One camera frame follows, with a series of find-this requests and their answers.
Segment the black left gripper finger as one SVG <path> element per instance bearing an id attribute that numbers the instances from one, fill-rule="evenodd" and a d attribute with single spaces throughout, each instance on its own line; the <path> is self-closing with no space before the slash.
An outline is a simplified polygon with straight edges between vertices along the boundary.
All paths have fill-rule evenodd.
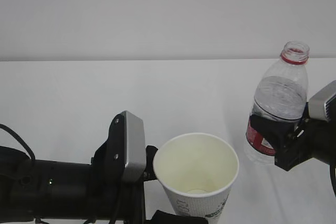
<path id="1" fill-rule="evenodd" d="M 150 220 L 152 224 L 208 224 L 203 217 L 178 216 L 157 210 Z"/>
<path id="2" fill-rule="evenodd" d="M 146 147 L 146 172 L 147 174 L 154 174 L 153 160 L 158 151 L 158 148 L 152 145 Z"/>

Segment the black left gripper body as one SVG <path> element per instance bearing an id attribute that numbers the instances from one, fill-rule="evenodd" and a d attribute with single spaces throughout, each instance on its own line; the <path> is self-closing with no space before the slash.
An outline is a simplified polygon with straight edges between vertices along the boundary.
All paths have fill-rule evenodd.
<path id="1" fill-rule="evenodd" d="M 95 213 L 90 218 L 91 223 L 97 220 L 108 220 L 115 223 L 118 220 L 124 223 L 150 223 L 146 218 L 144 183 L 156 180 L 155 174 L 147 174 L 146 168 L 142 177 L 135 183 L 122 181 L 108 182 L 105 174 L 105 157 L 107 140 L 96 150 L 91 159 L 92 193 L 95 193 L 98 202 L 95 203 Z"/>

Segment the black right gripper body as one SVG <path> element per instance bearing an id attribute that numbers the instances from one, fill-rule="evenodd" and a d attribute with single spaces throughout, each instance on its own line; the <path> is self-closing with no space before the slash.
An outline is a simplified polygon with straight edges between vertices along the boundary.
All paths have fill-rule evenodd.
<path id="1" fill-rule="evenodd" d="M 303 117 L 297 127 L 279 123 L 276 127 L 275 165 L 285 171 L 312 158 L 335 168 L 335 102 L 327 105 L 328 121 Z"/>

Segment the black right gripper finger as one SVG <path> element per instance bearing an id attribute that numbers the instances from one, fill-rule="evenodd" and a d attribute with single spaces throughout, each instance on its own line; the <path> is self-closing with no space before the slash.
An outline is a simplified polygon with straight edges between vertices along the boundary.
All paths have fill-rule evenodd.
<path id="1" fill-rule="evenodd" d="M 279 150 L 289 152 L 287 143 L 295 147 L 300 153 L 298 144 L 295 144 L 291 135 L 294 134 L 302 119 L 283 122 L 274 121 L 252 114 L 248 121 L 248 144 L 260 153 L 276 153 Z"/>

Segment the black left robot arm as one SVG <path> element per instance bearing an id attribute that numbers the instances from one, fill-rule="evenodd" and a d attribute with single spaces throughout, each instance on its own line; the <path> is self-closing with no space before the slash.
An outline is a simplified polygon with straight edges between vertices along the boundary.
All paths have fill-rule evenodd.
<path id="1" fill-rule="evenodd" d="M 154 180 L 154 146 L 147 166 L 134 182 L 122 179 L 120 151 L 102 144 L 90 164 L 33 160 L 22 151 L 1 147 L 1 223 L 46 223 L 78 219 L 85 223 L 148 223 L 144 182 Z"/>

